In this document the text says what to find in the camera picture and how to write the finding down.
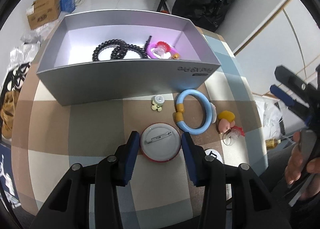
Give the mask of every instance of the checkered tablecloth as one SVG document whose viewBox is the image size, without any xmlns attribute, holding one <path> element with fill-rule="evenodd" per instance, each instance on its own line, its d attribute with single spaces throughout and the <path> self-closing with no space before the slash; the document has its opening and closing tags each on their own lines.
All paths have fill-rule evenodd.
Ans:
<svg viewBox="0 0 320 229">
<path fill-rule="evenodd" d="M 217 112 L 232 111 L 245 138 L 225 146 L 216 125 L 198 136 L 197 145 L 216 149 L 224 162 L 238 166 L 249 163 L 258 173 L 267 167 L 261 123 L 248 82 L 221 36 L 203 32 L 221 67 L 199 87 L 216 106 Z M 126 143 L 131 131 L 140 134 L 149 125 L 164 122 L 179 130 L 174 121 L 177 94 L 166 94 L 161 112 L 151 110 L 152 96 L 126 98 L 64 106 L 36 76 L 35 58 L 23 85 L 15 112 L 12 135 L 12 170 L 22 207 L 36 214 L 52 189 L 74 163 L 96 164 Z M 198 127 L 204 113 L 200 103 L 188 96 L 184 119 Z M 161 228 L 200 214 L 204 188 L 190 182 L 183 152 L 167 163 L 154 163 L 137 156 L 132 180 L 118 187 L 124 228 Z M 94 228 L 94 201 L 90 199 L 90 227 Z"/>
</svg>

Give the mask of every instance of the brown shoe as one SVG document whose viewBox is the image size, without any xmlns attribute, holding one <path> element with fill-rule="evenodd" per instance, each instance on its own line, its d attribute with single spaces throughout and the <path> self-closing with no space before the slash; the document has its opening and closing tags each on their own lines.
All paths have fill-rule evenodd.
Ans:
<svg viewBox="0 0 320 229">
<path fill-rule="evenodd" d="M 0 110 L 0 117 L 3 120 L 1 133 L 6 139 L 10 139 L 12 137 L 13 119 L 19 94 L 20 93 L 18 91 L 13 90 L 6 92 L 4 96 L 4 103 Z"/>
</svg>

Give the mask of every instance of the brown cardboard box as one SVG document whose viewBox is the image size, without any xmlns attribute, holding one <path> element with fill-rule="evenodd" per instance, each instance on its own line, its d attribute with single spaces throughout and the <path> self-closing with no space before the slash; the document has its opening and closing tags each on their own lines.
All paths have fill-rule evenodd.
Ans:
<svg viewBox="0 0 320 229">
<path fill-rule="evenodd" d="M 27 10 L 30 29 L 56 20 L 60 14 L 60 0 L 36 0 Z"/>
</svg>

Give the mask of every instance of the metal bolt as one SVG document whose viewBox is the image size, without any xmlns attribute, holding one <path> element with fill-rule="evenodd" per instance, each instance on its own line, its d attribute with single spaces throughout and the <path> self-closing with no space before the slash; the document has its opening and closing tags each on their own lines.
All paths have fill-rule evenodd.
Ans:
<svg viewBox="0 0 320 229">
<path fill-rule="evenodd" d="M 250 166 L 247 164 L 247 163 L 242 163 L 240 165 L 240 167 L 243 169 L 243 170 L 248 170 L 250 168 Z"/>
<path fill-rule="evenodd" d="M 80 164 L 79 164 L 79 163 L 76 163 L 76 164 L 73 164 L 71 168 L 72 168 L 72 170 L 76 171 L 76 170 L 78 170 L 80 167 L 81 167 Z"/>
<path fill-rule="evenodd" d="M 216 158 L 214 156 L 212 156 L 212 155 L 206 155 L 204 157 L 204 159 L 205 159 L 205 161 L 211 162 L 211 161 L 214 161 Z"/>
<path fill-rule="evenodd" d="M 117 157 L 115 155 L 110 155 L 107 157 L 108 162 L 115 162 L 117 160 Z"/>
</svg>

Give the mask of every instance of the blue bracelet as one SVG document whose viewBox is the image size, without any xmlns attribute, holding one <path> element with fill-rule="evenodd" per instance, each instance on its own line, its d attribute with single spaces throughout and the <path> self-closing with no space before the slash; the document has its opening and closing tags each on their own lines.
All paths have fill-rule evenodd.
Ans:
<svg viewBox="0 0 320 229">
<path fill-rule="evenodd" d="M 202 127 L 198 129 L 190 128 L 188 125 L 186 125 L 186 123 L 183 120 L 183 113 L 184 113 L 183 100 L 187 95 L 194 95 L 198 100 L 201 101 L 201 103 L 204 105 L 204 108 L 205 108 L 205 112 L 206 112 L 205 123 Z M 205 132 L 209 128 L 212 121 L 212 106 L 209 100 L 201 92 L 194 89 L 188 89 L 183 91 L 177 98 L 176 107 L 177 107 L 177 112 L 175 113 L 175 119 L 178 127 L 184 132 L 188 132 L 192 135 L 199 135 Z"/>
</svg>

